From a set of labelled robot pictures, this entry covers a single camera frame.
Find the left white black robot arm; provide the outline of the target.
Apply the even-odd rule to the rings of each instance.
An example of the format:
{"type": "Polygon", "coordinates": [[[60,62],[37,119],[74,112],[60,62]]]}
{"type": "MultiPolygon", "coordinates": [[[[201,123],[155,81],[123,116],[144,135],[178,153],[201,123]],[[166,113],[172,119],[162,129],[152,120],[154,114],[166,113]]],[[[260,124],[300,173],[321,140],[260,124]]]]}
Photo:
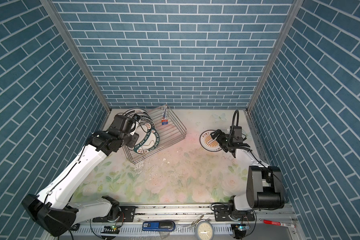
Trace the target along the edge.
{"type": "Polygon", "coordinates": [[[89,173],[112,152],[122,146],[134,146],[139,134],[112,135],[97,131],[86,140],[81,153],[47,187],[37,195],[28,194],[22,206],[31,219],[54,237],[69,231],[73,225],[94,218],[118,221],[120,203],[110,196],[82,204],[70,202],[73,193],[89,173]]]}

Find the green rim white plate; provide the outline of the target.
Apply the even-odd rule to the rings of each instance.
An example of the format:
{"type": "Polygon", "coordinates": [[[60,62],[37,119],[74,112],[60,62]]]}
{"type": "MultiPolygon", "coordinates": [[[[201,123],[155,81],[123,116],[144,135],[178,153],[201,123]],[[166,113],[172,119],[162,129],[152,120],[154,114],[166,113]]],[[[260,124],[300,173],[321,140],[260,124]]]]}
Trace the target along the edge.
{"type": "Polygon", "coordinates": [[[140,136],[138,133],[133,135],[135,143],[132,150],[137,154],[146,154],[155,150],[160,143],[160,136],[156,129],[150,129],[147,133],[143,132],[140,136]]]}

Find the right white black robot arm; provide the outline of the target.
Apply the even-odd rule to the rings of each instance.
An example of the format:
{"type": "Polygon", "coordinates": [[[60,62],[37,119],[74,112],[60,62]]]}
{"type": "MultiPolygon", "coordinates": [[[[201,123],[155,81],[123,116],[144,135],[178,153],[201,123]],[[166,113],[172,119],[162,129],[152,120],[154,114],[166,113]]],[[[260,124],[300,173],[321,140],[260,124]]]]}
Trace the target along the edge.
{"type": "Polygon", "coordinates": [[[258,159],[244,142],[241,130],[234,127],[229,134],[214,130],[210,136],[224,152],[249,164],[245,192],[232,196],[228,201],[228,214],[231,218],[243,219],[253,210],[273,211],[285,206],[287,194],[280,168],[258,159]]]}

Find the orange sunburst pattern plate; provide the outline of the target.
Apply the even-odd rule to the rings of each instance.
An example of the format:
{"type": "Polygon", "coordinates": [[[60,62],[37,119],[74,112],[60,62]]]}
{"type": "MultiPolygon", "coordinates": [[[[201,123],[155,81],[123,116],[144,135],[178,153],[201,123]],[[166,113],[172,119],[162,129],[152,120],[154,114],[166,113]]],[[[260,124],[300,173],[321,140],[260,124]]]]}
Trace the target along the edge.
{"type": "Polygon", "coordinates": [[[201,135],[200,135],[200,144],[201,146],[209,151],[209,152],[219,152],[222,150],[221,146],[219,145],[219,143],[214,140],[211,136],[212,133],[214,133],[215,130],[206,130],[204,131],[201,135]]]}

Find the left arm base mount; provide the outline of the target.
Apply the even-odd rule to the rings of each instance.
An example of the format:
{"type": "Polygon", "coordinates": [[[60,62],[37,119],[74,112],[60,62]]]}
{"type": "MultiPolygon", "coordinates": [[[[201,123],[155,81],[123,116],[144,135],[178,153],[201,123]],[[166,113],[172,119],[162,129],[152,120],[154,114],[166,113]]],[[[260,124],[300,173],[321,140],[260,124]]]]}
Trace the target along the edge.
{"type": "Polygon", "coordinates": [[[121,222],[127,222],[131,223],[134,220],[135,213],[136,213],[136,206],[119,206],[119,210],[116,214],[116,218],[114,220],[111,220],[106,217],[98,217],[92,219],[93,223],[121,223],[121,222]]]}

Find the metal wire dish rack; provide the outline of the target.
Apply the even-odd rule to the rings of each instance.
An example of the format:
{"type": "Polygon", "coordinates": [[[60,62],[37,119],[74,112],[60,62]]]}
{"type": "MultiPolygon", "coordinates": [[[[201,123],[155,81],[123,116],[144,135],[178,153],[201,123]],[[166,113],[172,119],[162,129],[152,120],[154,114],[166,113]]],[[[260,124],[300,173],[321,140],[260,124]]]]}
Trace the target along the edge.
{"type": "Polygon", "coordinates": [[[123,115],[131,118],[140,117],[135,131],[138,137],[136,143],[130,147],[123,147],[127,159],[133,164],[184,140],[187,135],[187,128],[168,105],[152,110],[131,108],[123,115]]]}

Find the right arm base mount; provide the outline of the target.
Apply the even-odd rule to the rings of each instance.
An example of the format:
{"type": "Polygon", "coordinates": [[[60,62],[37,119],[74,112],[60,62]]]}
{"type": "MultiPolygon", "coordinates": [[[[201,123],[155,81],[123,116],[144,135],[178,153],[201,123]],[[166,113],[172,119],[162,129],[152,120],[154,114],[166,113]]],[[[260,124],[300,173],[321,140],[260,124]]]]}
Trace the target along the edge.
{"type": "Polygon", "coordinates": [[[253,213],[253,211],[231,210],[227,205],[223,205],[223,204],[212,204],[210,205],[210,208],[213,211],[215,216],[215,221],[217,222],[255,221],[255,214],[253,213]]]}

